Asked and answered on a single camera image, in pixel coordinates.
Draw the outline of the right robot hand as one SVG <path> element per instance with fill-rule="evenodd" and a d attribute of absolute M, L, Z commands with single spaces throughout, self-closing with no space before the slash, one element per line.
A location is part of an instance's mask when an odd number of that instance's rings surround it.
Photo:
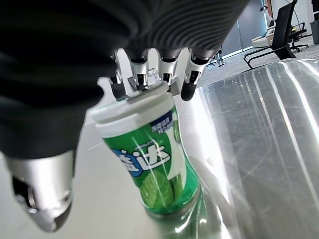
<path fill-rule="evenodd" d="M 138 83 L 148 50 L 165 81 L 182 49 L 190 57 L 181 97 L 189 101 L 245 0 L 3 0 L 0 3 L 0 150 L 14 196 L 45 232 L 65 223 L 86 111 L 110 79 L 124 95 L 116 57 L 124 49 Z"/>

